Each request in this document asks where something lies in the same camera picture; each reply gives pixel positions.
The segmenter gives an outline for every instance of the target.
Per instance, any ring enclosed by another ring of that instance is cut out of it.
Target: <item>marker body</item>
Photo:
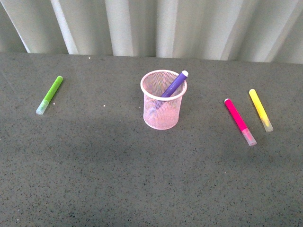
[[[186,80],[188,77],[187,71],[182,71],[178,77],[171,83],[171,85],[166,89],[166,91],[162,94],[162,98],[168,98],[170,97],[177,88],[183,83],[184,80]]]
[[[46,96],[42,100],[41,104],[39,105],[38,109],[36,110],[36,114],[42,115],[44,111],[46,110],[47,106],[51,102],[53,96],[55,95],[56,91],[58,90],[59,86],[61,85],[63,81],[62,76],[58,76],[49,91],[47,92]]]
[[[264,128],[265,128],[265,131],[273,131],[274,128],[273,126],[271,125],[270,121],[269,121],[269,118],[264,110],[264,107],[256,93],[256,90],[255,89],[251,89],[250,90],[250,97],[251,97],[251,100],[252,102],[254,103],[255,105],[255,108],[260,116],[260,119],[264,125]]]
[[[250,146],[256,145],[257,142],[256,142],[255,138],[252,136],[251,132],[247,128],[245,122],[241,118],[239,112],[237,111],[237,109],[234,106],[234,104],[232,103],[232,101],[227,98],[227,99],[225,99],[224,103],[225,103],[227,109],[229,110],[229,112],[231,113],[232,117],[234,118],[235,122],[237,123],[239,129],[241,130],[241,132],[242,132],[244,138],[246,139],[246,141],[248,142],[248,144]]]

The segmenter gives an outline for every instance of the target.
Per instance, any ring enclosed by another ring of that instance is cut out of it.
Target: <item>pen holder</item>
[[[177,76],[178,73],[173,71],[156,70],[147,73],[141,80],[140,85],[144,93],[143,119],[154,129],[170,129],[179,120],[182,96],[187,89],[186,81],[170,97],[161,97]]]

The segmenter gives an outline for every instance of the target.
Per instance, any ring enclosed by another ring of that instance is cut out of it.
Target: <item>purple marker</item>
[[[168,98],[170,97],[176,90],[177,88],[183,83],[184,80],[186,80],[188,77],[188,72],[187,71],[182,71],[179,76],[174,80],[174,82],[171,83],[169,88],[166,89],[166,91],[163,93],[161,96],[162,98]]]
[[[161,95],[162,98],[168,98],[170,97],[176,90],[177,88],[186,80],[188,77],[188,72],[187,71],[182,71],[177,78],[171,83],[169,88],[166,89],[166,91]],[[156,110],[158,110],[162,105],[164,101],[157,101],[157,104],[155,105],[154,108],[151,109],[150,114],[154,114]]]

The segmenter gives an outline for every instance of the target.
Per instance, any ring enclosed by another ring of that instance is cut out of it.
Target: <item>gray countertop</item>
[[[158,69],[189,72],[164,131],[143,120],[140,80]],[[1,53],[0,226],[302,226],[302,107],[303,65]]]

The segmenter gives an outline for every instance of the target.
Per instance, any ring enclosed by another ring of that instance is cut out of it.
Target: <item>curtain fold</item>
[[[0,2],[0,52],[303,63],[303,0]]]

